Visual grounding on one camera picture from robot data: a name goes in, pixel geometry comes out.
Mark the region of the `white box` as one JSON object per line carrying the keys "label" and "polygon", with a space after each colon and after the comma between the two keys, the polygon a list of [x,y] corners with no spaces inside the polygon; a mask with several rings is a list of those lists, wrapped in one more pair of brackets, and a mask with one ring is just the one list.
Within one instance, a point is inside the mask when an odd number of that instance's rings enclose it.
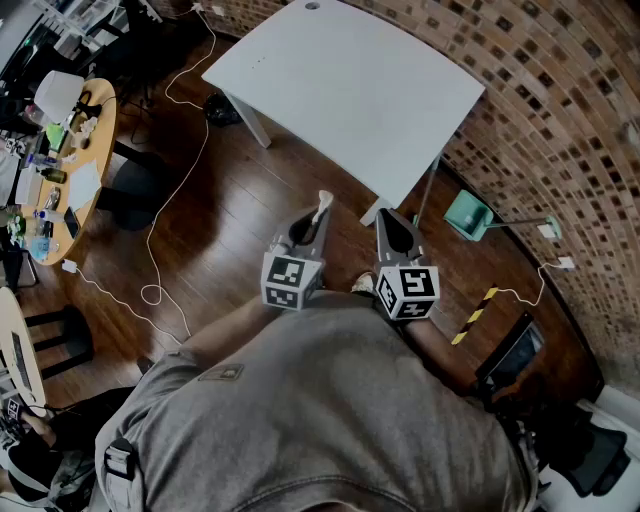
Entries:
{"label": "white box", "polygon": [[34,167],[24,168],[18,179],[15,203],[36,207],[39,203],[43,177]]}

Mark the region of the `round wooden table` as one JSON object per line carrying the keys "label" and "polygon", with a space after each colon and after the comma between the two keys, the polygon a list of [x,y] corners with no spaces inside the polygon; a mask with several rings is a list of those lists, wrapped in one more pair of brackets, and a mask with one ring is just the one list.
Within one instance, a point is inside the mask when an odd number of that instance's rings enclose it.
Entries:
{"label": "round wooden table", "polygon": [[[21,214],[26,219],[24,246],[28,251],[29,242],[34,236],[48,236],[59,243],[59,250],[56,253],[50,254],[45,262],[38,262],[42,265],[53,265],[62,261],[79,241],[85,223],[96,208],[99,193],[104,187],[105,172],[109,168],[114,150],[118,112],[114,88],[109,81],[96,78],[84,81],[84,90],[92,92],[91,105],[100,104],[102,106],[101,114],[97,117],[98,124],[95,130],[89,138],[76,136],[75,132],[78,130],[80,123],[88,118],[84,113],[78,113],[73,110],[60,123],[68,131],[63,146],[58,153],[49,152],[49,155],[60,164],[58,167],[53,166],[52,168],[65,171],[67,173],[67,181],[64,184],[56,184],[43,178],[38,205],[36,207],[20,205]],[[77,168],[93,160],[97,162],[101,188],[92,202],[88,202],[80,210],[74,211],[81,228],[76,239],[72,239],[64,223],[64,213],[69,207],[70,176]],[[34,167],[39,172],[39,165],[35,161],[28,162],[24,168],[28,167]]]}

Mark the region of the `small white object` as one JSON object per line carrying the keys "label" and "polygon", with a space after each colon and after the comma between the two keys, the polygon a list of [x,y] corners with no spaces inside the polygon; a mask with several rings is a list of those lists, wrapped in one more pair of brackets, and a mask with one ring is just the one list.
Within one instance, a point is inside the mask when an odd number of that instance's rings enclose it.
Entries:
{"label": "small white object", "polygon": [[324,213],[330,208],[334,200],[334,195],[327,190],[320,190],[318,193],[318,197],[319,205],[311,220],[311,223],[313,225],[316,225],[320,222]]}

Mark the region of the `black round stool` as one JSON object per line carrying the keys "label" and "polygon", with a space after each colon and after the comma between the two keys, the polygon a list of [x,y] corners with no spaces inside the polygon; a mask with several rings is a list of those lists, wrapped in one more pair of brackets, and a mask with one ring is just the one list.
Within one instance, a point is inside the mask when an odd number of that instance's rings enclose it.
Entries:
{"label": "black round stool", "polygon": [[110,212],[121,229],[142,230],[168,198],[168,167],[159,155],[137,151],[119,141],[114,144],[114,154],[126,161],[112,185],[101,189],[96,208]]}

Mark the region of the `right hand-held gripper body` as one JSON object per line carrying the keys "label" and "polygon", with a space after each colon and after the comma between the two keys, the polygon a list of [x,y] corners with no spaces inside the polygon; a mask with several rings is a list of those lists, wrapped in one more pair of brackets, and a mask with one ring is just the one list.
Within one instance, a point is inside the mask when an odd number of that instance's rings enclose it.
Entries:
{"label": "right hand-held gripper body", "polygon": [[386,249],[379,258],[375,291],[388,318],[428,318],[441,297],[438,267],[421,247],[409,253]]}

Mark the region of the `person's left forearm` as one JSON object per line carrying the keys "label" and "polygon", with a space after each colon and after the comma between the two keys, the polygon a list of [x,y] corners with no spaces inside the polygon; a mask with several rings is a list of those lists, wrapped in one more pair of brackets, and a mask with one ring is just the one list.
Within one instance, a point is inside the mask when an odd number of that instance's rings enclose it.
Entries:
{"label": "person's left forearm", "polygon": [[281,314],[254,297],[235,311],[208,324],[181,345],[205,368],[238,352]]}

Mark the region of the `white rectangular table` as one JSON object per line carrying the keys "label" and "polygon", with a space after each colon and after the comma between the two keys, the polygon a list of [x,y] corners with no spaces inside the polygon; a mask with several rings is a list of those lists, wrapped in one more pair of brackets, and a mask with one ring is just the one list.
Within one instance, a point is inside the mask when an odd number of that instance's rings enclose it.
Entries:
{"label": "white rectangular table", "polygon": [[484,91],[427,44],[339,0],[294,0],[203,77],[395,207]]}

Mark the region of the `person's grey shirt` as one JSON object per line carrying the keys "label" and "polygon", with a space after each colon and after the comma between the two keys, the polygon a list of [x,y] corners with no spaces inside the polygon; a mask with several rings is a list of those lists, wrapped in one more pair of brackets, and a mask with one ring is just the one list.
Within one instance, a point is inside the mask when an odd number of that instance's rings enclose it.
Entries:
{"label": "person's grey shirt", "polygon": [[[120,437],[133,482],[104,467]],[[335,292],[215,366],[165,353],[102,427],[95,465],[111,512],[530,512],[538,486],[523,435]]]}

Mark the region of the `white table leg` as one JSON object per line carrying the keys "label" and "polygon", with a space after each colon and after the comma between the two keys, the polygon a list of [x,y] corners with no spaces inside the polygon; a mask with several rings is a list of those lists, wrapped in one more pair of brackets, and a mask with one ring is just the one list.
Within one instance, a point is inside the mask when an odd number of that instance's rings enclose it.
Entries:
{"label": "white table leg", "polygon": [[229,100],[234,109],[238,112],[256,141],[263,147],[268,148],[271,145],[271,139],[266,133],[264,127],[259,121],[253,108],[232,95],[230,92],[223,90],[226,98]]}
{"label": "white table leg", "polygon": [[370,226],[375,223],[376,216],[381,209],[394,209],[395,206],[384,199],[378,197],[376,201],[369,207],[365,214],[360,218],[360,223],[363,226]]}

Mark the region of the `black flat screen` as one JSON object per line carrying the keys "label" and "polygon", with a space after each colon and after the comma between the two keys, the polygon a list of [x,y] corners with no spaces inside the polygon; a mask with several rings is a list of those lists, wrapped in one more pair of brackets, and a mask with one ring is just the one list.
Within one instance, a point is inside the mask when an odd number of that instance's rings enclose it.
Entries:
{"label": "black flat screen", "polygon": [[479,396],[490,399],[513,385],[536,358],[544,337],[529,312],[524,312],[492,354],[476,370]]}

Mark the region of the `blue plastic bottle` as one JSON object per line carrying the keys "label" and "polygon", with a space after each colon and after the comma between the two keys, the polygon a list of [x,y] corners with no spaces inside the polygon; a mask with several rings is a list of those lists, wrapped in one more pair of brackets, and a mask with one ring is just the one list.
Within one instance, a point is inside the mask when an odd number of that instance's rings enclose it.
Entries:
{"label": "blue plastic bottle", "polygon": [[29,253],[38,262],[45,262],[50,254],[59,250],[59,243],[48,236],[38,235],[29,242]]}

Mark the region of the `white lamp shade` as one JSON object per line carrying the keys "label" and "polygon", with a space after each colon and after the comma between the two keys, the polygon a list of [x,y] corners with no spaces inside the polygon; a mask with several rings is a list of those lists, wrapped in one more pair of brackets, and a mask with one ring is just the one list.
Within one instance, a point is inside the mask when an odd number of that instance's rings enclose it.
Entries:
{"label": "white lamp shade", "polygon": [[74,110],[83,86],[81,76],[50,71],[38,86],[34,103],[51,122],[60,124]]}

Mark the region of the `green dustpan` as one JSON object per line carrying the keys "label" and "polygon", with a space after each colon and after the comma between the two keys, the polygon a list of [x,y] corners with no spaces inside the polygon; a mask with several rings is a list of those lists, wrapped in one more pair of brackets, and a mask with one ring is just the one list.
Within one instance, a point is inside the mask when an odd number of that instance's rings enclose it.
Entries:
{"label": "green dustpan", "polygon": [[444,220],[469,241],[482,239],[494,218],[493,211],[466,190],[461,190],[449,206]]}

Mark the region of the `yellow black tape strip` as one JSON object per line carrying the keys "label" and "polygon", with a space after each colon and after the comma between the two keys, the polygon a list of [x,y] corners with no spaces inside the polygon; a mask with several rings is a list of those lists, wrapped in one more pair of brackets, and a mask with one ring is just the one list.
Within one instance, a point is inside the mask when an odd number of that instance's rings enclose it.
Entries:
{"label": "yellow black tape strip", "polygon": [[498,293],[498,287],[496,285],[493,285],[485,294],[485,296],[483,297],[482,301],[479,303],[479,305],[476,307],[476,309],[474,310],[474,312],[471,314],[471,316],[468,318],[467,322],[465,323],[465,325],[461,328],[461,330],[456,334],[456,336],[452,339],[451,344],[453,346],[459,344],[464,337],[467,335],[467,333],[469,332],[469,330],[473,327],[474,323],[480,318],[480,316],[482,315],[482,313],[484,312],[484,310],[486,309],[487,305],[490,303],[490,301],[493,299],[493,297]]}

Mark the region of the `white shelf rack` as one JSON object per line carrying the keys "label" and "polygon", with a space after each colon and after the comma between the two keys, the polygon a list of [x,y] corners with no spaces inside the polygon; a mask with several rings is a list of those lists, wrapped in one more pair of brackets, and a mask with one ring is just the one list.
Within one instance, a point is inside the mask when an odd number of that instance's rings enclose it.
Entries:
{"label": "white shelf rack", "polygon": [[66,57],[82,49],[95,53],[130,30],[125,0],[29,0],[36,26],[53,33],[51,44]]}

